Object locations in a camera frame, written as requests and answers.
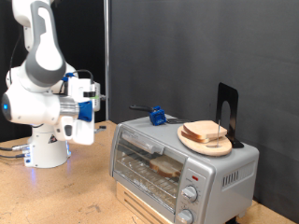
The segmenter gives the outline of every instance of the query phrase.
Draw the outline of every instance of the black toast holder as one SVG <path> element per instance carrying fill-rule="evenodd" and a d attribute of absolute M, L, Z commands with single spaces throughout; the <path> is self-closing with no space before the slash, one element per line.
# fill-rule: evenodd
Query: black toast holder
<path fill-rule="evenodd" d="M 218 100 L 217 100 L 217 111 L 216 111 L 216 121 L 221 119 L 222 106 L 226 101 L 231 109 L 230 115 L 230 125 L 227 133 L 227 138 L 231 141 L 233 148 L 242 148 L 244 145 L 235 139 L 235 125 L 236 125 L 236 112 L 238 103 L 238 92 L 236 89 L 229 87 L 223 83 L 219 84 L 218 87 Z"/>

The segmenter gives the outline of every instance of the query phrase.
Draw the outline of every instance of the electrical wire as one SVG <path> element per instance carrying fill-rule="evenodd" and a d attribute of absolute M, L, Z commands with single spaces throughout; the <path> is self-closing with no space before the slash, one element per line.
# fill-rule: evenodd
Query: electrical wire
<path fill-rule="evenodd" d="M 62 84 L 62 86 L 60 87 L 60 90 L 59 90 L 59 94 L 62 93 L 62 89 L 63 89 L 64 84 L 65 84 L 65 82 L 63 81 L 63 84 Z"/>
<path fill-rule="evenodd" d="M 9 147 L 0 147 L 1 151 L 12 151 L 12 148 Z"/>
<path fill-rule="evenodd" d="M 80 69 L 80 70 L 76 70 L 74 73 L 79 73 L 79 72 L 85 72 L 85 73 L 89 73 L 91 75 L 91 84 L 93 84 L 93 73 L 91 73 L 89 70 L 86 70 L 86 69 Z"/>
<path fill-rule="evenodd" d="M 9 158 L 9 159 L 18 159 L 18 158 L 24 158 L 25 154 L 19 154 L 19 155 L 13 156 L 13 157 L 8 157 L 8 156 L 0 155 L 0 157 L 2 157 L 2 158 Z"/>
<path fill-rule="evenodd" d="M 41 125 L 37 125 L 37 126 L 33 126 L 33 125 L 31 125 L 31 127 L 33 127 L 33 128 L 39 128 L 39 127 L 41 127 L 41 126 L 43 126 L 44 124 L 41 124 Z"/>
<path fill-rule="evenodd" d="M 21 31 L 19 30 L 19 38 L 17 40 L 17 43 L 15 45 L 15 48 L 13 49 L 12 51 L 12 54 L 11 54 L 11 58 L 10 58 L 10 64 L 9 64 L 9 80 L 10 80 L 10 85 L 12 84 L 12 80 L 11 80 L 11 67 L 12 67 L 12 60 L 13 60 L 13 56 L 15 54 L 15 51 L 16 51 L 16 48 L 18 47 L 19 43 L 20 43 L 20 40 L 21 40 Z"/>

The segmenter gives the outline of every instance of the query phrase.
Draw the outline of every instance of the toaster oven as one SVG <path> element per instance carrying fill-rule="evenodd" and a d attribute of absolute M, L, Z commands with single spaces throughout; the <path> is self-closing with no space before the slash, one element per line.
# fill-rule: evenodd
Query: toaster oven
<path fill-rule="evenodd" d="M 223 224 L 244 216 L 259 151 L 244 144 L 226 156 L 205 156 L 179 141 L 181 125 L 153 126 L 149 118 L 119 124 L 110 175 L 172 223 Z"/>

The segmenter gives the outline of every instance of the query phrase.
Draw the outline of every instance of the blue object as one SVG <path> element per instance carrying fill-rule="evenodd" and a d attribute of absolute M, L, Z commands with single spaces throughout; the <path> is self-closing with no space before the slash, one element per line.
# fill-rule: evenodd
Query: blue object
<path fill-rule="evenodd" d="M 67 82 L 69 77 L 74 77 L 73 73 L 66 73 L 65 77 L 62 78 L 62 81 Z"/>
<path fill-rule="evenodd" d="M 75 75 L 73 73 L 66 73 L 65 76 L 66 77 L 74 77 Z"/>
<path fill-rule="evenodd" d="M 80 111 L 78 113 L 78 119 L 91 122 L 93 120 L 93 102 L 87 101 L 83 103 L 78 103 Z"/>
<path fill-rule="evenodd" d="M 151 123 L 154 126 L 158 126 L 160 124 L 164 124 L 167 122 L 167 119 L 165 117 L 164 110 L 162 110 L 158 105 L 153 107 L 154 111 L 149 112 L 149 118 Z"/>

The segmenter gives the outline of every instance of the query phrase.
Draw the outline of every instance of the black curtain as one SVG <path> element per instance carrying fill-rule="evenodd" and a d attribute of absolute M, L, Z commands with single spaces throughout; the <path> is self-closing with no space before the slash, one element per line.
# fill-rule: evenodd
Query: black curtain
<path fill-rule="evenodd" d="M 236 88 L 236 138 L 260 150 L 254 196 L 299 223 L 298 12 L 297 0 L 111 0 L 111 120 L 148 115 L 132 104 L 215 120 L 219 83 Z"/>
<path fill-rule="evenodd" d="M 22 27 L 14 20 L 11 2 L 0 1 L 0 96 L 7 91 L 6 76 L 9 70 L 10 58 L 16 42 L 21 34 L 21 41 L 16 48 L 12 67 L 19 66 L 26 58 Z M 31 134 L 28 125 L 14 124 L 7 121 L 2 112 L 0 115 L 0 142 L 22 138 Z"/>
<path fill-rule="evenodd" d="M 104 2 L 96 0 L 64 0 L 57 7 L 52 4 L 57 36 L 65 60 L 76 69 L 88 69 L 94 81 L 101 84 L 105 93 L 105 30 Z M 7 90 L 5 82 L 9 61 L 22 27 L 14 20 L 11 2 L 0 1 L 0 95 Z M 25 60 L 23 35 L 13 58 L 13 66 L 20 66 Z M 95 113 L 95 122 L 105 120 L 105 102 Z M 28 125 L 14 124 L 0 115 L 0 142 L 31 135 Z"/>

